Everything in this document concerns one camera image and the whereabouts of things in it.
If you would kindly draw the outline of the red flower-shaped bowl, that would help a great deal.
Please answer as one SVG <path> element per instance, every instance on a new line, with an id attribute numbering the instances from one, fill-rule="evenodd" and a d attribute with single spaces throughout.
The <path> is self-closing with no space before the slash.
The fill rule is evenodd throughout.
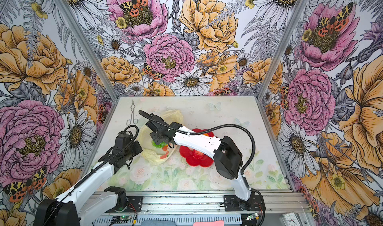
<path id="1" fill-rule="evenodd" d="M 208 168 L 214 163 L 213 159 L 190 147 L 180 146 L 179 152 L 185 158 L 187 164 L 192 167 L 201 166 Z"/>

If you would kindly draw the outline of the red fake apple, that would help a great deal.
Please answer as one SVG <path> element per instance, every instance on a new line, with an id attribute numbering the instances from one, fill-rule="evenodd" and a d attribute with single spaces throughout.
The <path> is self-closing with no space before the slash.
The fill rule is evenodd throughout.
<path id="1" fill-rule="evenodd" d="M 191 154 L 192 154 L 193 158 L 196 160 L 203 160 L 205 157 L 205 154 L 203 154 L 202 152 L 196 151 L 196 150 L 193 150 Z"/>

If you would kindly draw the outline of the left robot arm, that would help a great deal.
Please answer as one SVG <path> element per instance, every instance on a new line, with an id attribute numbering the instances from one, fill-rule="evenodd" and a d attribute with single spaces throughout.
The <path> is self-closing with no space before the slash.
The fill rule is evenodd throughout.
<path id="1" fill-rule="evenodd" d="M 129 207 L 126 191 L 109 187 L 91 199 L 99 187 L 109 180 L 128 160 L 142 152 L 137 134 L 123 130 L 115 144 L 79 182 L 55 199 L 44 200 L 37 209 L 35 226 L 88 226 L 109 210 L 123 211 Z"/>

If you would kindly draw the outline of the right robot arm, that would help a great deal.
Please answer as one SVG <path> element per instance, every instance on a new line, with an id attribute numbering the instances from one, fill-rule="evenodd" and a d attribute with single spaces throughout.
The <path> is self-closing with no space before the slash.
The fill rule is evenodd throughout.
<path id="1" fill-rule="evenodd" d="M 254 158 L 256 144 L 254 137 L 246 128 L 236 124 L 224 124 L 202 132 L 195 132 L 177 122 L 168 124 L 155 114 L 148 114 L 142 110 L 139 111 L 139 114 L 148 120 L 146 126 L 152 131 L 150 136 L 156 144 L 165 142 L 189 147 L 211 158 L 217 172 L 224 178 L 231 180 L 238 200 L 238 207 L 242 210 L 250 210 L 254 193 L 244 176 L 244 170 Z M 206 136 L 207 133 L 223 128 L 240 129 L 249 137 L 251 154 L 246 163 L 243 163 L 242 153 L 230 137 Z"/>

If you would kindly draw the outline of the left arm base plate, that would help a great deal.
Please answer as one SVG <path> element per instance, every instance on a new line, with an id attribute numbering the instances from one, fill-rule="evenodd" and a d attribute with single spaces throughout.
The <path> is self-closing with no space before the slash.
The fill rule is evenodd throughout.
<path id="1" fill-rule="evenodd" d="M 140 213 L 143 206 L 143 196 L 126 196 L 121 207 L 117 208 L 119 213 Z"/>

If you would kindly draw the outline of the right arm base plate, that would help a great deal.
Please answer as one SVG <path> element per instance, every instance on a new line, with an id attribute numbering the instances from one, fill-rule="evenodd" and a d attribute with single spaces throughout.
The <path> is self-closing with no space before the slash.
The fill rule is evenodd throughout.
<path id="1" fill-rule="evenodd" d="M 223 204 L 226 212 L 263 212 L 266 210 L 265 203 L 260 195 L 251 195 L 247 201 L 237 198 L 235 195 L 224 195 Z"/>

